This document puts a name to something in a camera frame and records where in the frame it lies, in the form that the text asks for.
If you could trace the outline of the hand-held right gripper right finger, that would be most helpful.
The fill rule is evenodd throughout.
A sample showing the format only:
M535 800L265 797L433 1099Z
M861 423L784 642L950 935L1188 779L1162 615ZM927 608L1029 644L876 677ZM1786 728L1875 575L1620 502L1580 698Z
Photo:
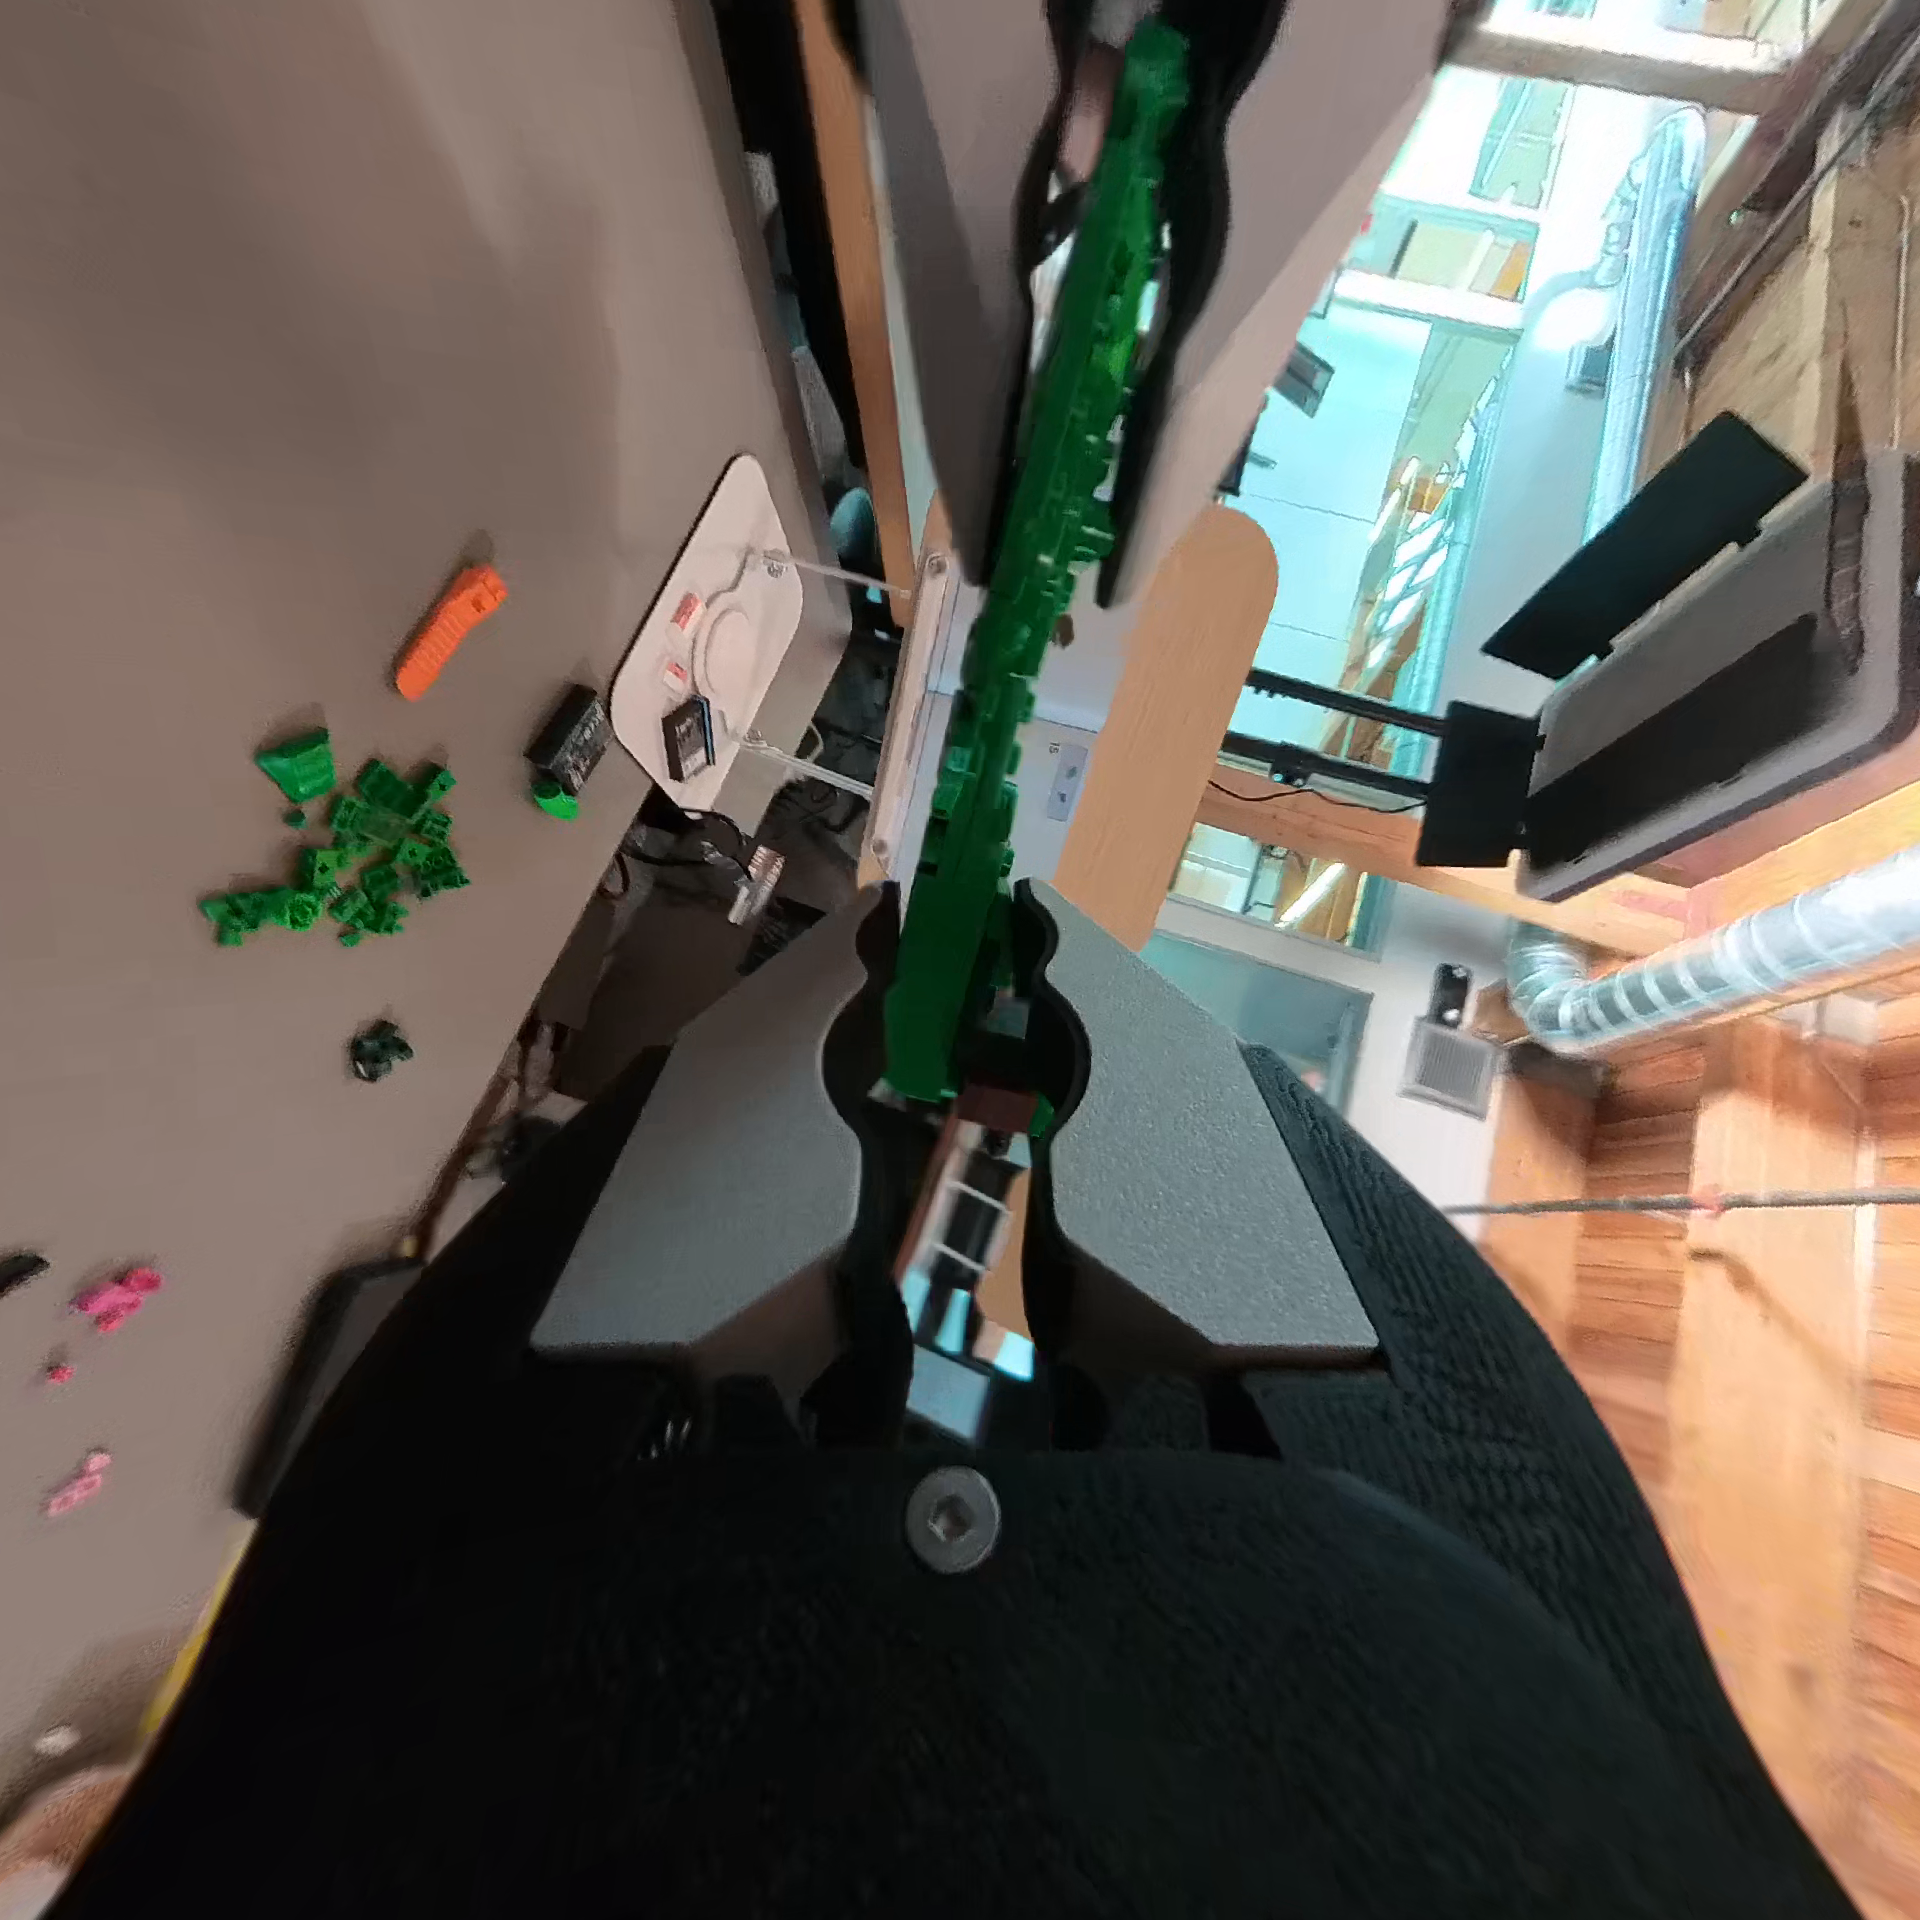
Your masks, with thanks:
M1234 1032L1046 882L1018 882L1010 925L1051 1109L1020 1280L1051 1441L1097 1445L1139 1386L1204 1423L1253 1378L1374 1372L1379 1331Z

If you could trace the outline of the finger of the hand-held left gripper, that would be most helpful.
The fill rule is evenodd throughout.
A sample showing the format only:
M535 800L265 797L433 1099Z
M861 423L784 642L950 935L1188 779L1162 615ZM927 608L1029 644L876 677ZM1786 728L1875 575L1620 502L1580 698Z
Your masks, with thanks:
M1042 2L866 2L862 77L893 215L931 481L983 588L1010 492L1035 307L1020 242L1063 56Z
M1129 603L1212 501L1440 63L1486 13L1152 8L1185 40L1188 105L1163 146L1163 285L1121 430L1101 605Z

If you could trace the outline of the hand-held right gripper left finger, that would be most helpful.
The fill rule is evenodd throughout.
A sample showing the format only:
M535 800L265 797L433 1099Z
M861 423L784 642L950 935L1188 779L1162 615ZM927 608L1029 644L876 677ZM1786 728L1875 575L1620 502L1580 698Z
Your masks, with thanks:
M899 885L862 889L683 1027L532 1328L540 1360L764 1385L816 1445L895 1445L917 1110L886 1090Z

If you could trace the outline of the wooden white book stand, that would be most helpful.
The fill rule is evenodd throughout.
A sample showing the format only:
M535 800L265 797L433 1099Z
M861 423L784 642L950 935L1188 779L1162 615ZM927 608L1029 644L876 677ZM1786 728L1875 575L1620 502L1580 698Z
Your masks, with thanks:
M653 853L645 866L657 876L715 876L736 920L756 911L747 878L756 832L726 823L743 801L723 790L752 783L768 795L773 781L828 779L806 760L756 749L752 723L770 721L777 671L800 662L806 599L833 599L837 585L828 568L788 551L766 474L741 454L613 673L616 742L657 781L650 800L705 831L687 850ZM669 622L687 589L706 599L695 635ZM958 656L977 605L943 545L927 548L909 596L915 610L876 731L876 772L856 773L839 791L871 804L856 823L861 882L890 876L900 889L915 882ZM1126 948L1148 943L1273 596L1276 559L1263 528L1212 502L1188 524L1137 603L1073 610L1078 644L1051 652L1018 736L1014 876L1050 882ZM660 653L687 658L692 691L715 709L718 760L692 783L672 783L660 758L660 714L683 702L659 680Z

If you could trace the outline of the green brick model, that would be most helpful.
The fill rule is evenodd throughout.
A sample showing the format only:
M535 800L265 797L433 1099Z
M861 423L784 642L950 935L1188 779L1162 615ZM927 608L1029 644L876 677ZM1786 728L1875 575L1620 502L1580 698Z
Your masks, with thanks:
M1188 105L1188 40L1162 17L1129 38L1112 118L1051 307L1014 488L943 740L893 982L886 1083L945 1104L994 1002L1006 925L1018 733L1078 575L1112 548L1101 491L1137 388L1142 302L1162 257L1163 149Z

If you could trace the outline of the pile of green bricks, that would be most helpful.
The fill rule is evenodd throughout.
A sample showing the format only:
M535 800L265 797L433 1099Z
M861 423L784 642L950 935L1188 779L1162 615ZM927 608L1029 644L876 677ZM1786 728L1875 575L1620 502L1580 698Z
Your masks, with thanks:
M265 931L323 931L340 948L401 935L418 905L454 896L473 878L454 842L452 769L414 772L381 756L341 773L326 728L274 737L252 754L274 783L290 834L280 878L200 898L216 948Z

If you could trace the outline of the grey desk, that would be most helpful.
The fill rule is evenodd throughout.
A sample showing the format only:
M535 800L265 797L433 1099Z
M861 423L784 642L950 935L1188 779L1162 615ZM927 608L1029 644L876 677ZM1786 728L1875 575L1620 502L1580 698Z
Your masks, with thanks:
M645 795L525 800L726 464L828 534L706 6L6 6L6 1811L115 1765L309 1294L426 1206ZM463 564L505 605L418 702ZM216 948L252 754L452 769L473 884ZM349 1074L395 1022L415 1058ZM115 1333L68 1312L131 1266ZM40 1368L60 1356L63 1386ZM87 1453L106 1485L40 1503Z

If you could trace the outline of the small black blue box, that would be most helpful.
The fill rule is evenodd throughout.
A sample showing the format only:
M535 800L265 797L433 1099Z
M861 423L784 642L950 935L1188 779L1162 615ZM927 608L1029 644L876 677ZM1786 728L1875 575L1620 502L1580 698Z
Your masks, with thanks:
M538 783L576 800L613 740L611 709L597 689L570 684L524 758Z

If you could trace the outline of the black light stand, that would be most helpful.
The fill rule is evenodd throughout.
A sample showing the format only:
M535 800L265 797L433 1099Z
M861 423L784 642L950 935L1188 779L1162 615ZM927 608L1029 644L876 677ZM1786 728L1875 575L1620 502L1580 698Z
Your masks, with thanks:
M1250 670L1220 750L1283 783L1346 781L1416 797L1443 731L1429 712Z

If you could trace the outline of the studio light panel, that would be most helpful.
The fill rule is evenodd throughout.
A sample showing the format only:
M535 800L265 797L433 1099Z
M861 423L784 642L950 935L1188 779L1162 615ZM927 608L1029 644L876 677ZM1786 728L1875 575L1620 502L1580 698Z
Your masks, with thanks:
M1416 866L1562 902L1900 750L1914 564L1914 451L1812 477L1716 417L1480 645L1550 691L1446 709Z

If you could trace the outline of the orange brick separator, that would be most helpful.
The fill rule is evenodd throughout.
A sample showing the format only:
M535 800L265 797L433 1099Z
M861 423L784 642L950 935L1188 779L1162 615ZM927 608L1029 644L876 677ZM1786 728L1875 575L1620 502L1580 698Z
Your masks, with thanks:
M509 599L509 583L492 564L463 564L405 635L392 662L392 689L418 702L441 680L469 634Z

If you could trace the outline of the wall vent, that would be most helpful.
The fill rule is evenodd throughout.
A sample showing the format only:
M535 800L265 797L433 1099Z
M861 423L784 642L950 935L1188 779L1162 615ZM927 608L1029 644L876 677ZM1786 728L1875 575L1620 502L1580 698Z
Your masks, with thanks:
M1503 1048L1443 1018L1412 1022L1400 1092L1484 1120L1500 1077Z

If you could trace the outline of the white air duct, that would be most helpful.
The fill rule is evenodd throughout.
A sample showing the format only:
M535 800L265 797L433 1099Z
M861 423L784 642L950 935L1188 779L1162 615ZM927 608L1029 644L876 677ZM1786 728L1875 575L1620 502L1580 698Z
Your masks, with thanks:
M1605 204L1596 285L1613 293L1610 322L1569 358L1596 370L1600 398L1583 536L1600 534L1638 488L1651 395L1672 349L1674 284L1709 160L1709 114L1669 111Z

